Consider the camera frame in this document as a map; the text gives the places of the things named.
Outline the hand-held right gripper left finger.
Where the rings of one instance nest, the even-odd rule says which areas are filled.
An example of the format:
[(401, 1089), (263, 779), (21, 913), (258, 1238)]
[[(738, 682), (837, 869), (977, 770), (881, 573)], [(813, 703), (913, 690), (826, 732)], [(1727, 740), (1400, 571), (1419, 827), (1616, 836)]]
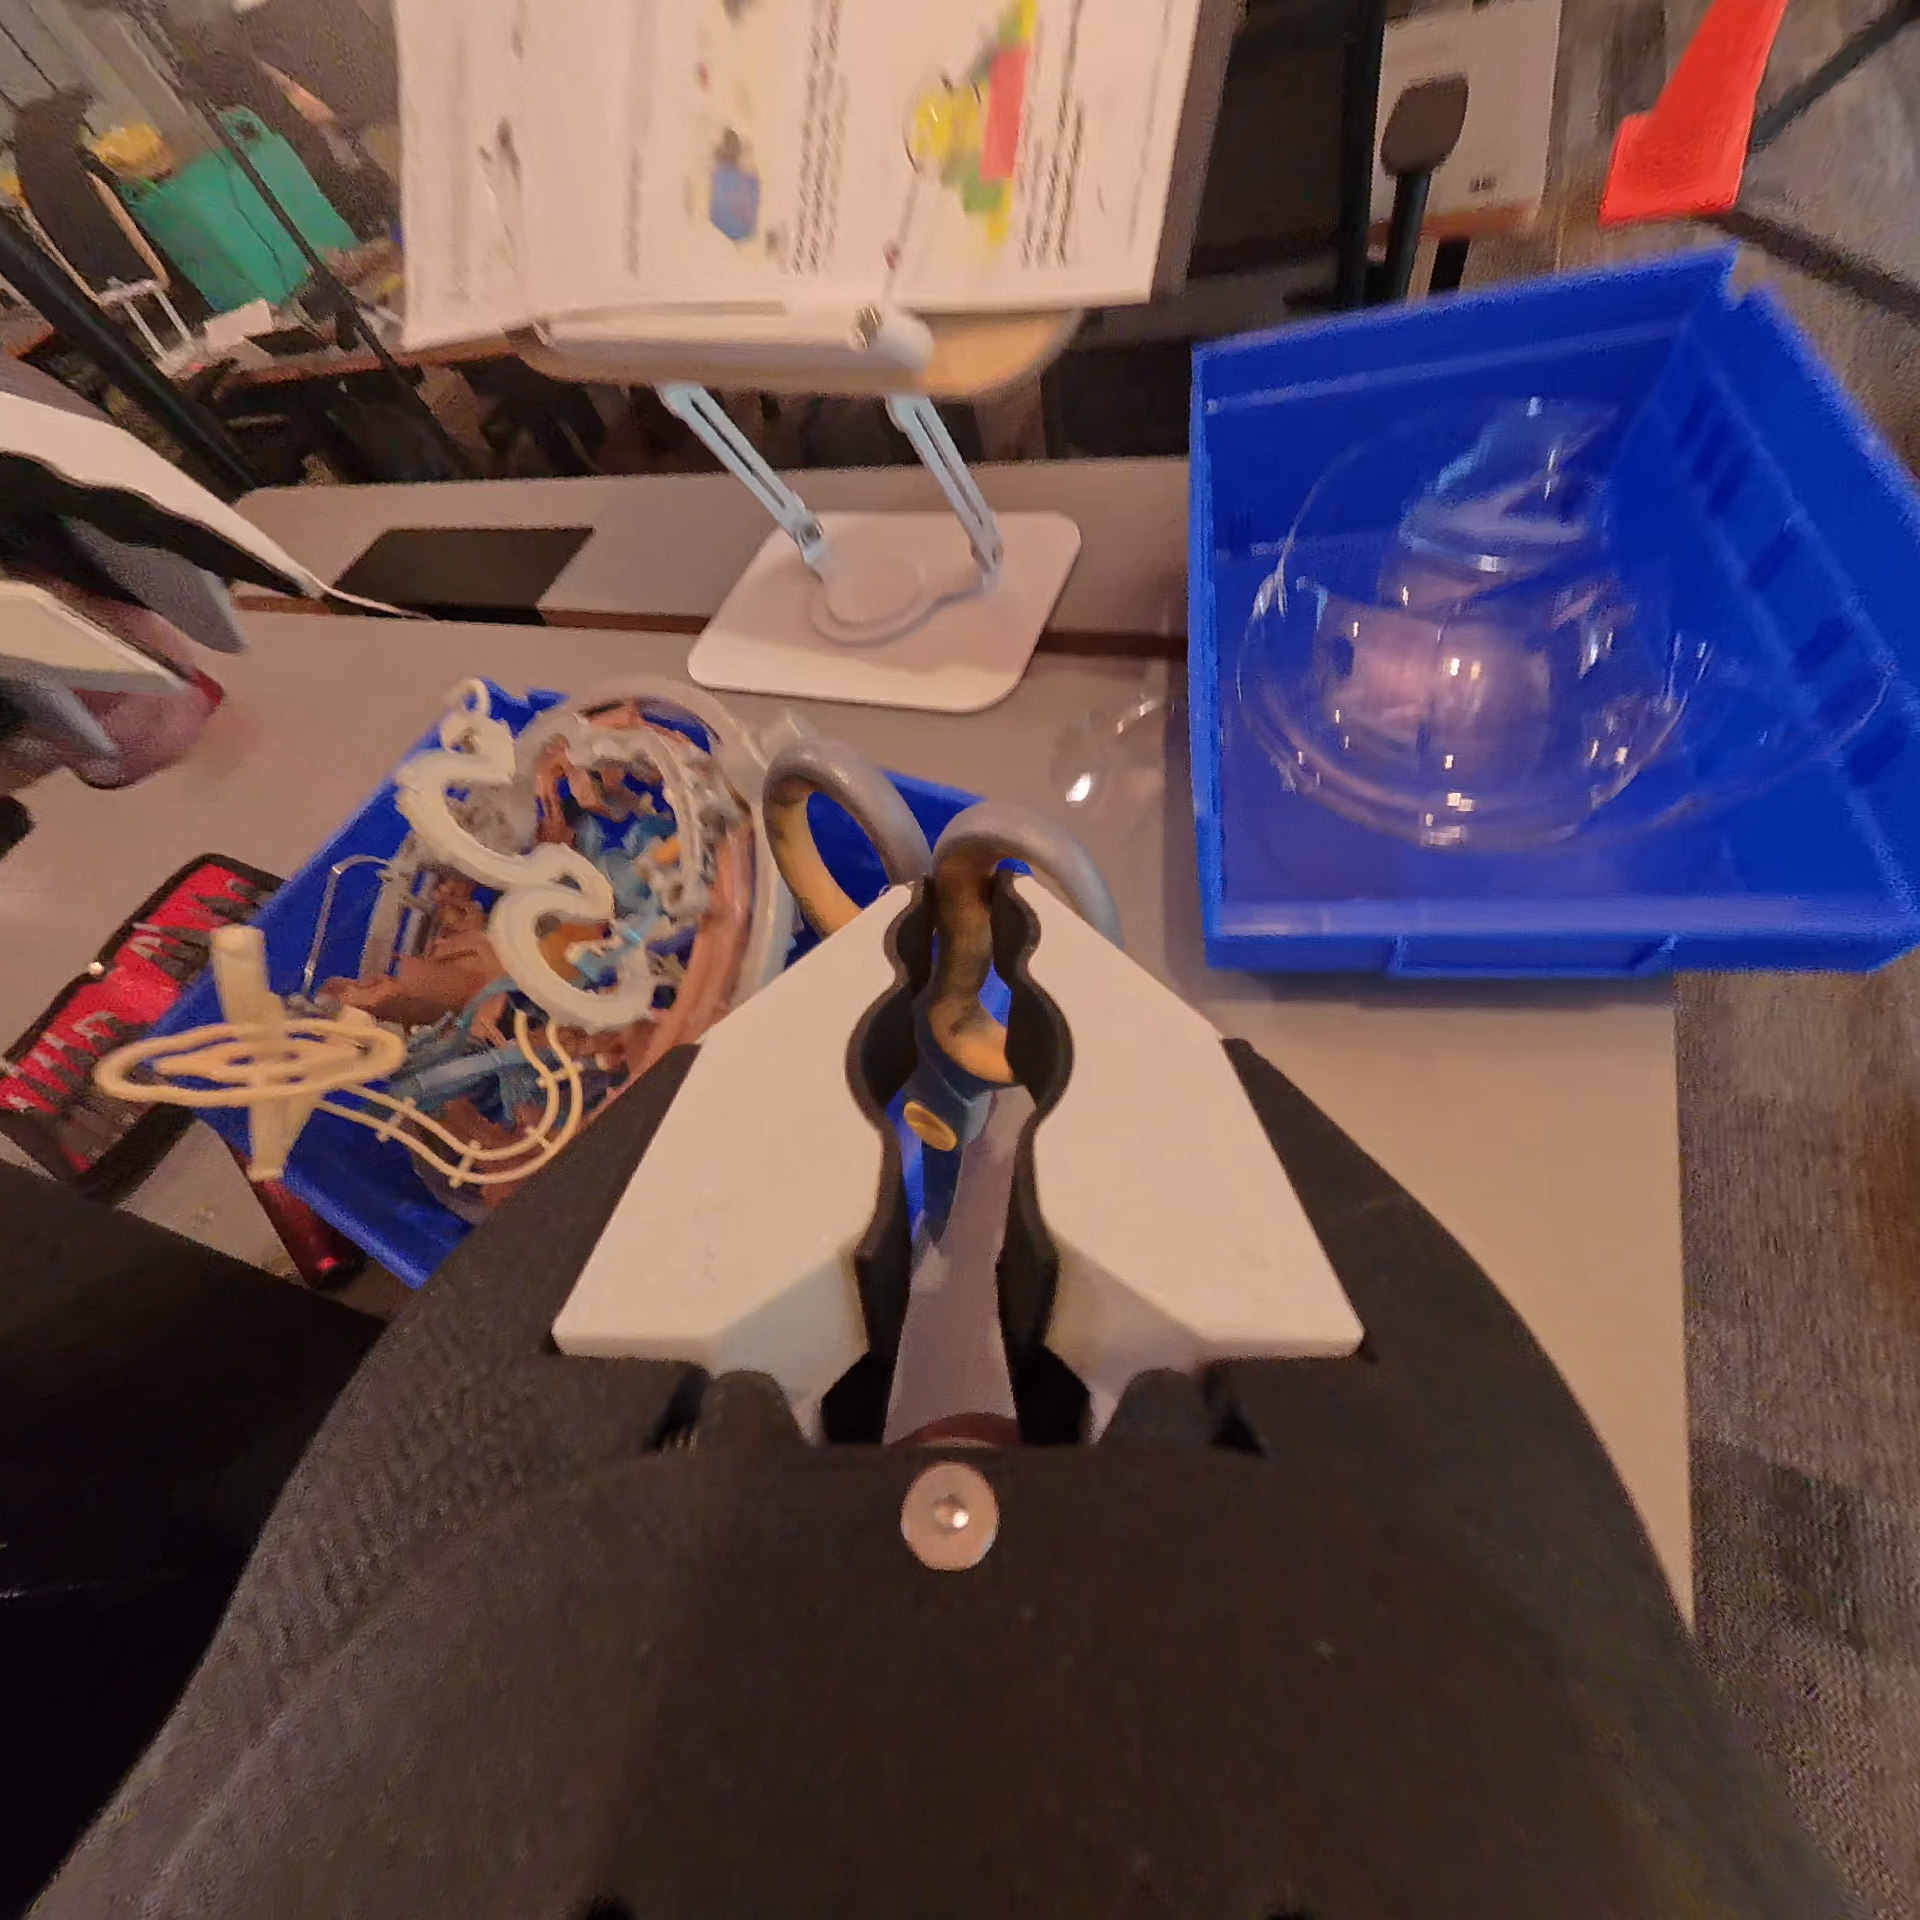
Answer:
[(706, 1030), (551, 1332), (565, 1357), (758, 1374), (882, 1436), (910, 1287), (899, 1139), (854, 1042), (906, 1006), (891, 885)]

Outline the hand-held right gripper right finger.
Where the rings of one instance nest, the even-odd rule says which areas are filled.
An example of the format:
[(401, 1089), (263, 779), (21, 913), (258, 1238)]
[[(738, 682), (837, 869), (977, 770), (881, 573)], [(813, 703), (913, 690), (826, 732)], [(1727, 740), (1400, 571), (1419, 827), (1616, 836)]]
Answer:
[(1020, 1126), (996, 1305), (1022, 1437), (1149, 1374), (1343, 1359), (1363, 1327), (1245, 1085), (1245, 1049), (1033, 877), (996, 879)]

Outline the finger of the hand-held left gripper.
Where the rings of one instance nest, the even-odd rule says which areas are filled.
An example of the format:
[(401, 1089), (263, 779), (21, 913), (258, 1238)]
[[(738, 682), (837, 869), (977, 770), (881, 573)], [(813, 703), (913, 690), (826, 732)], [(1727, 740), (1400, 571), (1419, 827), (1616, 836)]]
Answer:
[(242, 653), (228, 588), (373, 613), (293, 560), (230, 504), (70, 393), (2, 397), (3, 571), (44, 573), (159, 614), (212, 653)]
[(195, 679), (177, 663), (25, 582), (2, 585), (2, 694), (15, 720), (81, 758), (123, 755), (88, 694), (199, 701)]

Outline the grey handled scissors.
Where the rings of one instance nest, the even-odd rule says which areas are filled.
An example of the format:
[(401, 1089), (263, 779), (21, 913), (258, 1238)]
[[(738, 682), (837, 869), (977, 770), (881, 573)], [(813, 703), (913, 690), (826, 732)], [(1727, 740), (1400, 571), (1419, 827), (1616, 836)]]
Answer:
[(1067, 1284), (1089, 1257), (1068, 1235), (1064, 1158), (1044, 1162), (1075, 1046), (1061, 995), (1035, 973), (1049, 927), (1041, 896), (1116, 942), (1116, 904), (1062, 828), (1003, 804), (977, 804), (927, 841), (895, 787), (835, 744), (795, 736), (765, 777), (765, 834), (785, 889), (823, 939), (801, 987), (820, 1012), (780, 1016), (785, 1053), (776, 1117), (806, 1158), (788, 1223), (804, 1249), (749, 1254), (747, 1274), (782, 1287), (766, 1359), (751, 1366), (790, 1392), (820, 1392), (824, 1436), (875, 1441), (893, 1397), (913, 1289), (899, 1129), (920, 1158), (957, 1164), (1000, 1091), (1022, 1089), (1020, 1129), (992, 1269), (1010, 1411), (951, 1409), (895, 1449), (936, 1485), (980, 1480), (1022, 1441), (1073, 1441), (1089, 1389), (1054, 1348)]

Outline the small blue plastic bin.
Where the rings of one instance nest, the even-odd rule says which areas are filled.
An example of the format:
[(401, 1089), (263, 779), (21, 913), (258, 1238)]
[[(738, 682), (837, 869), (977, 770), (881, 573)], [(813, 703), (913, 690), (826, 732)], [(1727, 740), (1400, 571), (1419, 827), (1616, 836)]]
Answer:
[[(511, 694), (486, 679), (478, 685), (486, 690), (492, 717), (516, 734), (564, 703), (557, 690)], [(893, 770), (891, 777), (930, 840), (963, 805), (979, 798), (957, 787), (902, 770)], [(866, 848), (856, 828), (837, 825), (837, 817), (829, 818), (824, 807), (815, 807), (813, 814), (820, 821), (813, 832), (826, 866), (849, 896), (869, 904), (882, 886), (875, 854)], [(299, 987), (316, 931), (320, 947), (314, 984), (326, 968), (345, 973), (346, 961), (360, 960), (375, 914), (375, 896), (386, 877), (380, 869), (396, 864), (405, 832), (396, 810), (396, 783), (390, 777), (254, 913), (253, 925), (261, 929), (267, 949), (269, 984), (279, 991)], [(339, 893), (328, 909), (326, 885), (340, 862), (346, 862), (348, 869), (340, 874)], [(216, 994), (207, 970), (155, 1030), (177, 1036), (214, 1016)], [(200, 1126), (221, 1137), (243, 1164), (250, 1136), (240, 1110), (203, 1111)], [(334, 1117), (312, 1117), (306, 1123), (280, 1183), (332, 1229), (414, 1287), (425, 1284), (467, 1234), (467, 1219), (430, 1195), (396, 1142), (373, 1139)]]

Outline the marble maze ball toy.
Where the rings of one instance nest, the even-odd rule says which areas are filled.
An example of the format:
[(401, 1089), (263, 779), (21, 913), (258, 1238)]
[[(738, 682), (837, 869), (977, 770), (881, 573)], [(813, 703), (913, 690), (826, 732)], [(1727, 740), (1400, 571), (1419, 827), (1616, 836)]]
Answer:
[(501, 1204), (673, 1046), (780, 973), (761, 738), (650, 679), (511, 720), (461, 682), (393, 775), (384, 853), (332, 854), (290, 994), (396, 1035), (319, 1113), (399, 1148), (441, 1204)]

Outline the pale yellow plastic track piece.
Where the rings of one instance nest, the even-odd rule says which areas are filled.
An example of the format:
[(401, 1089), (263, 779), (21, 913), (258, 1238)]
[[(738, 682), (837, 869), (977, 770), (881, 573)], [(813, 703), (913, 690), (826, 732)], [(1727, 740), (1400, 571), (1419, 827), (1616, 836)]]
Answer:
[(246, 1173), (285, 1175), (312, 1117), (399, 1147), (451, 1189), (501, 1186), (544, 1168), (583, 1129), (585, 1082), (564, 1044), (537, 1044), (513, 1016), (511, 1049), (539, 1085), (534, 1123), (506, 1142), (459, 1136), (414, 1094), (396, 1094), (405, 1032), (368, 1008), (314, 1012), (269, 987), (265, 939), (224, 927), (210, 941), (218, 1018), (173, 1035), (159, 1030), (114, 1048), (91, 1069), (106, 1096), (246, 1120)]

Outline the green storage bin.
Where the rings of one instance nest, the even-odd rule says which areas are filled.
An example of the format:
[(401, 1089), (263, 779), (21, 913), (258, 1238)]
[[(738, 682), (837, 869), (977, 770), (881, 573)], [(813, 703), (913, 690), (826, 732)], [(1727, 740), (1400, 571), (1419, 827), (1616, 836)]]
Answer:
[[(357, 244), (285, 137), (246, 107), (223, 108), (221, 123), (314, 252), (348, 252)], [(133, 223), (214, 315), (254, 299), (283, 303), (308, 278), (304, 254), (227, 147), (164, 178), (120, 179), (118, 193)]]

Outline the red black tool pouch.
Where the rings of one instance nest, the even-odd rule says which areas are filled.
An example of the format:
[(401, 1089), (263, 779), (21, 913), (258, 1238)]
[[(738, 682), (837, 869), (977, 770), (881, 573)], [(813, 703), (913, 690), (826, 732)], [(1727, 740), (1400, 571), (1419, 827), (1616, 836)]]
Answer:
[(152, 1035), (205, 970), (212, 934), (253, 922), (279, 889), (279, 877), (230, 854), (197, 854), (166, 877), (3, 1048), (3, 1137), (84, 1195), (108, 1204), (129, 1195), (190, 1118), (101, 1091), (95, 1066)]

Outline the large blue plastic bin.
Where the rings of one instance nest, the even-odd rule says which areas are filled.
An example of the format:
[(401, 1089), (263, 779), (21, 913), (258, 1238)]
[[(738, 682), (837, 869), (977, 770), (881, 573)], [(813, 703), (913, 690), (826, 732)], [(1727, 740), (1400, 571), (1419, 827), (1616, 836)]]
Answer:
[[(1636, 840), (1420, 851), (1294, 795), (1233, 662), (1306, 487), (1375, 434), (1501, 400), (1611, 406), (1605, 476), (1681, 614), (1812, 697), (1890, 697), (1845, 750)], [(1865, 973), (1916, 947), (1916, 480), (1730, 250), (1373, 305), (1191, 355), (1186, 755), (1208, 960), (1250, 973)]]

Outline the white book stand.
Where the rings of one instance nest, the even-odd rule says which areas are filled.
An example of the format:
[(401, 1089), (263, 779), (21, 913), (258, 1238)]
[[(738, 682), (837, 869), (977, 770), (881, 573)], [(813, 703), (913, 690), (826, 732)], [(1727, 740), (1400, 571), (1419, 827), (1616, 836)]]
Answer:
[[(510, 331), (554, 376), (650, 385), (776, 532), (689, 647), (706, 690), (975, 714), (1017, 685), (1079, 555), (1056, 509), (998, 519), (940, 400), (1039, 376), (1075, 313), (936, 316), (879, 298), (627, 302)], [(879, 399), (939, 509), (815, 509), (751, 444), (722, 389)]]

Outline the person's black sweater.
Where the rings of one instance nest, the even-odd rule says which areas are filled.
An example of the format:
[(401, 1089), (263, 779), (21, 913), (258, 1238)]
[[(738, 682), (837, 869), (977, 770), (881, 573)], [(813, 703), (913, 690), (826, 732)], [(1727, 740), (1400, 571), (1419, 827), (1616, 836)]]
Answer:
[(2, 1170), (2, 1914), (193, 1677), (380, 1319)]

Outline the printed instruction sheet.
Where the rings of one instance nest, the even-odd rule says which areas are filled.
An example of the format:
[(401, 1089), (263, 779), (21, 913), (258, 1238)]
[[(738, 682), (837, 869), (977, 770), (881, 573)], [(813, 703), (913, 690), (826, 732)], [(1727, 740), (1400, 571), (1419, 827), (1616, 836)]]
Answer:
[(391, 12), (410, 349), (1154, 292), (1199, 4)]

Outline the clear plastic dome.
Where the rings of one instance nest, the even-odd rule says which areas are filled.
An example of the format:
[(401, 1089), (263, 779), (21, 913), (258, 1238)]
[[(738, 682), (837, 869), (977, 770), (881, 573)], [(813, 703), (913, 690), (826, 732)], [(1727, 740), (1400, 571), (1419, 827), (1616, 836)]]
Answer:
[(1498, 403), (1404, 507), (1382, 602), (1440, 614), (1593, 582), (1611, 550), (1605, 451), (1618, 423), (1614, 406), (1586, 400)]
[(1306, 487), (1245, 619), (1238, 714), (1298, 796), (1430, 853), (1532, 854), (1713, 818), (1845, 750), (1890, 670), (1789, 690), (1681, 614), (1680, 573), (1611, 493), (1590, 585), (1405, 613), (1379, 598), (1397, 520), (1468, 429), (1375, 434)]

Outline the red orange plastic tray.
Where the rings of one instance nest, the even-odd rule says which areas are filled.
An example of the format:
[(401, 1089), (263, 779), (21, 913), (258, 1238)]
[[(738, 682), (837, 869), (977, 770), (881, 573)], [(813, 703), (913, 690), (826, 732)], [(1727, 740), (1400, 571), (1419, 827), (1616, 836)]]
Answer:
[(1706, 219), (1733, 208), (1764, 72), (1786, 1), (1712, 1), (1655, 103), (1621, 120), (1599, 227)]

